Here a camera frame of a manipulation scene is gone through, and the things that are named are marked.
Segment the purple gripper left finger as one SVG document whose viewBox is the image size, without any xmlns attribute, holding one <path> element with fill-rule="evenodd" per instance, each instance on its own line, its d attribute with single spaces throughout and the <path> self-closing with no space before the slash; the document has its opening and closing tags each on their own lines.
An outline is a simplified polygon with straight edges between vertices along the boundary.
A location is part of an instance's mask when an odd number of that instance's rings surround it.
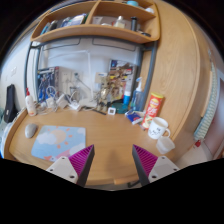
<svg viewBox="0 0 224 224">
<path fill-rule="evenodd" d="M 84 187 L 94 155 L 94 146 L 90 145 L 69 157 L 61 156 L 47 171 L 78 186 Z"/>
</svg>

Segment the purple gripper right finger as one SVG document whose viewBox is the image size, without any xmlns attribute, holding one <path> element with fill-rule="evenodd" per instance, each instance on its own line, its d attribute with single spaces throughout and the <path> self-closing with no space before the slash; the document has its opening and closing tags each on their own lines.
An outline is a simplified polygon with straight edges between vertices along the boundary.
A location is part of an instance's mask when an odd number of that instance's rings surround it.
<svg viewBox="0 0 224 224">
<path fill-rule="evenodd" d="M 132 156 L 142 186 L 146 186 L 179 170 L 166 156 L 157 157 L 137 145 L 132 148 Z"/>
</svg>

